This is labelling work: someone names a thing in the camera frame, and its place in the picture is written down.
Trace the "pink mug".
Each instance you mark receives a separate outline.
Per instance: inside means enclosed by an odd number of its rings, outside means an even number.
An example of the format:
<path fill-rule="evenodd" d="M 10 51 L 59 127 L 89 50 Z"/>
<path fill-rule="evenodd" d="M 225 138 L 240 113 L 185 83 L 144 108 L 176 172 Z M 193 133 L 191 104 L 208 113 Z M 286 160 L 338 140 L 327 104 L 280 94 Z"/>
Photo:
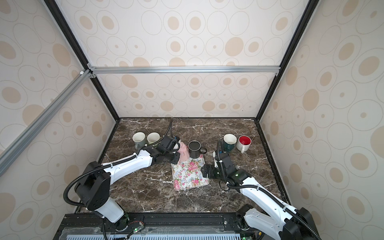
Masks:
<path fill-rule="evenodd" d="M 183 162 L 186 162 L 190 158 L 189 148 L 186 144 L 180 141 L 180 148 L 178 150 L 178 153 L 180 154 L 179 162 L 178 164 L 181 164 Z"/>

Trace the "light green mug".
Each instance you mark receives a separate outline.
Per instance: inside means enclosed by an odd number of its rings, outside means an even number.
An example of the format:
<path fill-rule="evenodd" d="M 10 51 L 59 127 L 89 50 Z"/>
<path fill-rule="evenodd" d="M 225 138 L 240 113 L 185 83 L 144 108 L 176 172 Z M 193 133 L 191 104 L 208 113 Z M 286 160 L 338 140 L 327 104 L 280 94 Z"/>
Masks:
<path fill-rule="evenodd" d="M 148 145 L 152 145 L 152 146 L 156 147 L 157 146 L 156 142 L 159 141 L 160 138 L 161 138 L 161 136 L 159 133 L 156 133 L 156 132 L 150 133 L 147 136 Z"/>

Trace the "dark green mug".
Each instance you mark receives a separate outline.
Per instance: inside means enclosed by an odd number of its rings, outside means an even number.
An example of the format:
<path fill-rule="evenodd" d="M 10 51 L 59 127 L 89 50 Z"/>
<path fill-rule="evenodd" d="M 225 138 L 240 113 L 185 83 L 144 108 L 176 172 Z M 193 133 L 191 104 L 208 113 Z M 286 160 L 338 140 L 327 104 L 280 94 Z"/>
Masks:
<path fill-rule="evenodd" d="M 223 137 L 223 151 L 226 153 L 231 152 L 237 143 L 237 137 L 233 134 L 226 134 Z"/>

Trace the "grey mug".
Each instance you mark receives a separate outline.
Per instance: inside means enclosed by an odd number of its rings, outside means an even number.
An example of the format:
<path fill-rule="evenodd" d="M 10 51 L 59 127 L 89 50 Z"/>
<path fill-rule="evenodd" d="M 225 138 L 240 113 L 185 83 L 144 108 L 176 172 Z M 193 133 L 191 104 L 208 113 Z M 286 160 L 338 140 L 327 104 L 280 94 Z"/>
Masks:
<path fill-rule="evenodd" d="M 132 140 L 135 143 L 135 149 L 139 150 L 147 144 L 146 134 L 143 132 L 137 132 L 133 135 Z"/>

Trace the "white mug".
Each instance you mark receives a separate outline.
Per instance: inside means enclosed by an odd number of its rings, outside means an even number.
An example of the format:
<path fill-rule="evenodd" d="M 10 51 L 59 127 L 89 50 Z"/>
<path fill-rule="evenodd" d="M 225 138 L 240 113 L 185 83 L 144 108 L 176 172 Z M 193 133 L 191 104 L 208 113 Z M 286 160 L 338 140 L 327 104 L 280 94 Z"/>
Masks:
<path fill-rule="evenodd" d="M 237 140 L 236 147 L 237 147 L 238 151 L 240 151 L 241 154 L 243 154 L 249 149 L 251 143 L 252 143 L 252 140 L 250 137 L 240 136 Z"/>

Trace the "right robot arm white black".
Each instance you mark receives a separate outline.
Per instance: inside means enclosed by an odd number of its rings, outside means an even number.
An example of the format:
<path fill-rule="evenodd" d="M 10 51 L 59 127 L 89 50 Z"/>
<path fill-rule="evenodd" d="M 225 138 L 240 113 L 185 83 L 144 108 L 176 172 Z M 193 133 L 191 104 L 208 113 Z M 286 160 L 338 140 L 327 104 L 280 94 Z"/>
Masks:
<path fill-rule="evenodd" d="M 319 240 L 320 235 L 311 213 L 278 199 L 250 173 L 237 169 L 226 153 L 215 155 L 215 164 L 201 167 L 204 178 L 219 179 L 228 189 L 251 199 L 266 213 L 244 206 L 237 212 L 241 229 L 257 229 L 274 240 Z"/>

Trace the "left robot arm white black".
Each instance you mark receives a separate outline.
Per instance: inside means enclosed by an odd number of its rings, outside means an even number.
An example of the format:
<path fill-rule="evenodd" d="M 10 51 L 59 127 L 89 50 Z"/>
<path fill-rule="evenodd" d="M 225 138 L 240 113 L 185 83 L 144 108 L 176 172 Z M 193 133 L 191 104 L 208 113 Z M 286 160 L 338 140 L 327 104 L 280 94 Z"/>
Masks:
<path fill-rule="evenodd" d="M 110 186 L 135 171 L 162 163 L 179 161 L 180 138 L 164 136 L 156 147 L 145 146 L 138 153 L 107 164 L 92 162 L 73 183 L 75 193 L 89 211 L 106 218 L 110 223 L 123 224 L 126 212 L 110 197 Z"/>

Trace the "black mug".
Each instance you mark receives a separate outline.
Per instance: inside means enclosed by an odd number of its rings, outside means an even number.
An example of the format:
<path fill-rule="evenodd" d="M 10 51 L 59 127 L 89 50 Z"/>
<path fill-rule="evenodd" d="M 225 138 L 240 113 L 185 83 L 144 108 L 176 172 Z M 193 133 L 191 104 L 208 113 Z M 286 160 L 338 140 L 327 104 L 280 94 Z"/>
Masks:
<path fill-rule="evenodd" d="M 189 155 L 191 159 L 198 159 L 201 155 L 207 153 L 207 149 L 203 148 L 198 141 L 190 141 L 188 144 Z"/>

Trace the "floral serving tray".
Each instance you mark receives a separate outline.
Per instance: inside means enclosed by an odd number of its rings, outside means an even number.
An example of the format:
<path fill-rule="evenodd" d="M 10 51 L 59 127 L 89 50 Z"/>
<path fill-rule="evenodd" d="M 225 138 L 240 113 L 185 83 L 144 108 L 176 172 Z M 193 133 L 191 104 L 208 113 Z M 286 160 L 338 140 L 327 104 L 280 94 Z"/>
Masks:
<path fill-rule="evenodd" d="M 172 166 L 173 185 L 176 191 L 189 190 L 207 186 L 210 183 L 208 178 L 203 177 L 201 168 L 204 166 L 204 156 L 188 160 Z"/>

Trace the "small circuit board with leds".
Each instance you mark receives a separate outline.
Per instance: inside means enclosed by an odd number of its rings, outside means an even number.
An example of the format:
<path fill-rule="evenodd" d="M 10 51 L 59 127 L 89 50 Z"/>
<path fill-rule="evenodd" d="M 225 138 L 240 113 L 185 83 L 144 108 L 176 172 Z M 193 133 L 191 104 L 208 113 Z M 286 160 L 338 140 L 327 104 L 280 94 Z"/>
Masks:
<path fill-rule="evenodd" d="M 129 223 L 128 227 L 130 228 L 130 231 L 132 233 L 137 233 L 141 231 L 145 227 L 145 225 L 142 221 L 133 221 Z"/>

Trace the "horizontal aluminium rail back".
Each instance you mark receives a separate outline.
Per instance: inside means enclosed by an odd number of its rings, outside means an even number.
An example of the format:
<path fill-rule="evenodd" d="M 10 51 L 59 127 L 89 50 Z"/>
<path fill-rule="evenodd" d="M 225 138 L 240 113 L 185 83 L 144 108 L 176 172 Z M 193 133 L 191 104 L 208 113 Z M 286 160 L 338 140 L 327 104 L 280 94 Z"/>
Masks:
<path fill-rule="evenodd" d="M 90 67 L 94 74 L 278 73 L 279 66 Z"/>

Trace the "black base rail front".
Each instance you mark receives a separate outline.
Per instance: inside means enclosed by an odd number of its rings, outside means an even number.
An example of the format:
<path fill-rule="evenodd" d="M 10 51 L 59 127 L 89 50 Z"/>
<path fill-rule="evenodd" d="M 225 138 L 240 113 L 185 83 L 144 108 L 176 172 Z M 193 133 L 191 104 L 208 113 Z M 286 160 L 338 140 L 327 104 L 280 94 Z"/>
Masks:
<path fill-rule="evenodd" d="M 263 232 L 242 230 L 235 213 L 133 213 L 130 221 L 145 227 L 132 233 L 118 232 L 112 223 L 95 214 L 65 215 L 55 240 L 269 240 Z"/>

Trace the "diagonal aluminium rail left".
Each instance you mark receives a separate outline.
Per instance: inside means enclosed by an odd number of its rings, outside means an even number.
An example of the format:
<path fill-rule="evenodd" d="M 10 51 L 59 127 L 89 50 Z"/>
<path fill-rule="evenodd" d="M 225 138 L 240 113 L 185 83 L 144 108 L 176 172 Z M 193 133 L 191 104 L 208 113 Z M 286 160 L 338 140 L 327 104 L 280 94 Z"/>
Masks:
<path fill-rule="evenodd" d="M 1 154 L 1 175 L 3 175 L 25 148 L 34 140 L 48 122 L 57 114 L 75 91 L 89 79 L 90 70 L 79 74 L 49 105 L 44 111 L 9 145 Z"/>

